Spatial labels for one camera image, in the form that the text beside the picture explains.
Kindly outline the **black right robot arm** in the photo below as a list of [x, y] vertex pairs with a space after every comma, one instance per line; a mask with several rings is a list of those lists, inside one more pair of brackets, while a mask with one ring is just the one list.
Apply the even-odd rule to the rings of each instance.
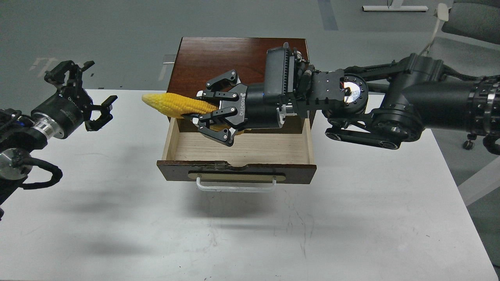
[[206, 83], [196, 99], [215, 103], [208, 113], [183, 114], [206, 137], [232, 146], [236, 133], [281, 128], [287, 116], [321, 111], [330, 139], [398, 149], [426, 128], [463, 130], [471, 149], [499, 154], [499, 76], [469, 77], [441, 60], [412, 54], [379, 66], [319, 71], [298, 51], [269, 50], [262, 84], [244, 85], [235, 70]]

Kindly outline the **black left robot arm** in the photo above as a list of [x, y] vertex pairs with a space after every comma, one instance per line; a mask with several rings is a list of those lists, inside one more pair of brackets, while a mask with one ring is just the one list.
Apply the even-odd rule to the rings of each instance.
[[102, 104], [95, 105], [82, 86], [82, 74], [93, 65], [93, 61], [79, 66], [68, 60], [46, 71], [45, 81], [57, 90], [29, 115], [12, 108], [1, 110], [2, 203], [19, 188], [47, 188], [63, 177], [56, 165], [32, 157], [32, 151], [43, 149], [52, 137], [66, 139], [81, 124], [85, 125], [88, 132], [95, 132], [113, 119], [111, 105], [117, 96], [109, 96]]

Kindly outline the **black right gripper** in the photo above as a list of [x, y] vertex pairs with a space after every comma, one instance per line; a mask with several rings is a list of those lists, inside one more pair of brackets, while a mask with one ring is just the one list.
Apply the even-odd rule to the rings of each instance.
[[197, 92], [197, 100], [235, 103], [207, 114], [192, 113], [191, 121], [208, 139], [232, 146], [236, 129], [282, 128], [285, 117], [279, 108], [284, 104], [284, 97], [282, 87], [272, 87], [267, 82], [241, 84], [238, 73], [231, 69], [208, 80], [205, 89]]

